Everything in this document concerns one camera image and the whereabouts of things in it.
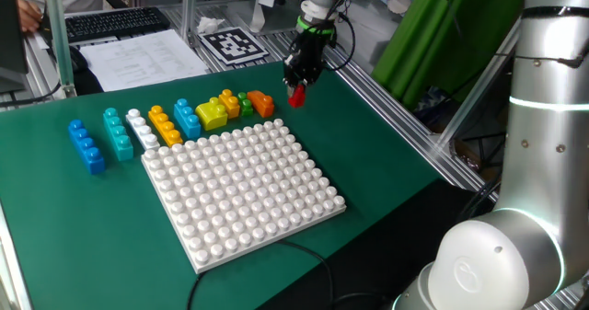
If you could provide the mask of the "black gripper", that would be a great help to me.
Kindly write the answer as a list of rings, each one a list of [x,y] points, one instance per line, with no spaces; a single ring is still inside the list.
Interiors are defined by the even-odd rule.
[[[305,87],[314,85],[325,68],[323,52],[333,41],[333,33],[298,33],[283,60],[283,81],[287,96],[291,98],[297,83]]]

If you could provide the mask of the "person's hand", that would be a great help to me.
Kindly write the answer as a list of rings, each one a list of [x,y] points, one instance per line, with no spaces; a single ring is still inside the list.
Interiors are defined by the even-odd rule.
[[[37,31],[42,21],[40,8],[27,0],[17,0],[17,7],[21,30],[25,33]]]

